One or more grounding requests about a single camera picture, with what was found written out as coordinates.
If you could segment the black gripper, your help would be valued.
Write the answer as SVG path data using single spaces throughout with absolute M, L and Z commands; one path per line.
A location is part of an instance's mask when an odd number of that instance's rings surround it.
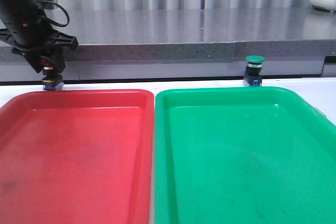
M 40 52 L 52 53 L 52 66 L 55 74 L 61 74 L 65 67 L 63 47 L 75 50 L 78 41 L 75 36 L 67 35 L 51 27 L 36 30 L 32 26 L 18 26 L 1 29 L 1 41 L 12 46 L 12 53 L 22 55 L 29 65 L 40 73 L 46 66 L 46 61 Z

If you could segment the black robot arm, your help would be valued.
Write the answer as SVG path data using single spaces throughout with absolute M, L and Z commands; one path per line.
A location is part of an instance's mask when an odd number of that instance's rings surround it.
M 49 18 L 46 8 L 55 5 L 63 11 L 66 23 Z M 75 36 L 55 29 L 69 25 L 68 12 L 54 0 L 1 0 L 1 41 L 12 47 L 12 52 L 23 56 L 30 66 L 46 76 L 58 76 L 65 69 L 62 49 L 75 50 Z

